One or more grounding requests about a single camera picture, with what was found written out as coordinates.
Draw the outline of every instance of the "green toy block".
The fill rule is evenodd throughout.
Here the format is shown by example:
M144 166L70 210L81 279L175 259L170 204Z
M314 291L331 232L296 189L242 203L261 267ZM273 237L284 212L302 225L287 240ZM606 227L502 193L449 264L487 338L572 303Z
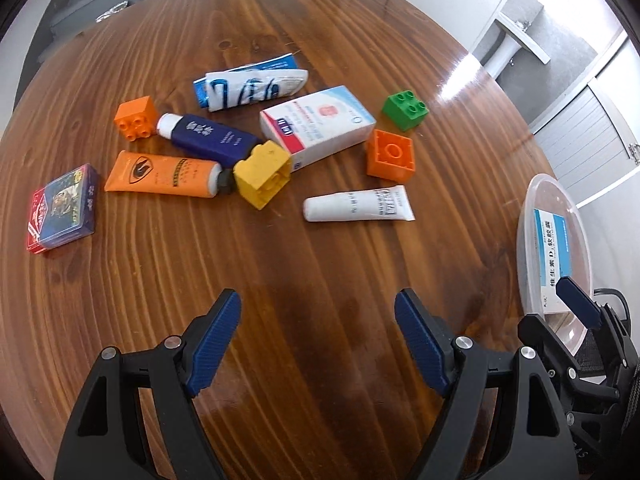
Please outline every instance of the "green toy block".
M382 111L404 132L420 124L429 113L426 105L416 99L410 90L390 95Z

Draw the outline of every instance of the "wooden table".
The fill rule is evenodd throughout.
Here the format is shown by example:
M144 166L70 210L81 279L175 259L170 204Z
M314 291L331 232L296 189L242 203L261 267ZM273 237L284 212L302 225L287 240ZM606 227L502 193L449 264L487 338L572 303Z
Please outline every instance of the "wooden table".
M390 185L355 146L303 168L262 211L211 200L101 193L94 235L25 250L31 193L129 143L118 104L150 94L160 112L200 113L191 81L293 52L303 92L345 84L378 119L412 89L431 110L408 134L416 221L309 224L306 197ZM251 105L211 115L259 134ZM440 407L394 322L412 286L453 331L518 345L516 226L527 184L550 172L527 126L452 37L404 0L147 0L79 34L24 93L0 144L0 402L33 464L52 478L76 395L99 351L155 346L224 287L242 319L213 385L196 400L231 479L395 479ZM160 471L172 476L143 396Z

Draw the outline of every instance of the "black cap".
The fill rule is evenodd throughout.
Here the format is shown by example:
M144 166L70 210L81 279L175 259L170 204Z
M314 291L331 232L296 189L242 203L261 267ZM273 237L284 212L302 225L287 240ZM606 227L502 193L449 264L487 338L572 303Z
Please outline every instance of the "black cap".
M218 175L218 193L228 195L236 188L234 172L230 169L220 171Z

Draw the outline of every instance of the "metal screw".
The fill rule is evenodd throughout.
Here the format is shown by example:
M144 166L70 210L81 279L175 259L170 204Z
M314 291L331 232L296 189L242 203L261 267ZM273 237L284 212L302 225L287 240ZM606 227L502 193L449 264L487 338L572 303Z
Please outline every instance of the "metal screw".
M116 349L113 346L107 346L100 355L103 359L108 361L109 359L116 357Z
M536 356L536 351L530 346L523 346L520 353L525 359L533 359Z
M169 350L178 348L178 346L180 346L181 344L182 344L182 339L180 339L180 336L177 336L177 335L171 335L164 340L164 346Z
M459 337L456 338L456 345L458 345L459 348L471 348L474 345L474 342L471 341L470 338L468 338L466 335L461 335Z

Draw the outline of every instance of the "transparent plastic bowl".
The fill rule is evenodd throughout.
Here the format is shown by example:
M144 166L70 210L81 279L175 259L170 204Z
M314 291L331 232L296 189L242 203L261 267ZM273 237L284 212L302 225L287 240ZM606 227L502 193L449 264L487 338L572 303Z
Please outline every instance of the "transparent plastic bowl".
M518 284L525 314L540 314L556 332L569 352L575 355L587 329L571 312L544 314L540 295L540 260L534 209L561 215L566 221L571 257L572 278L593 298L591 256L578 209L564 187L548 174L531 179L518 221Z

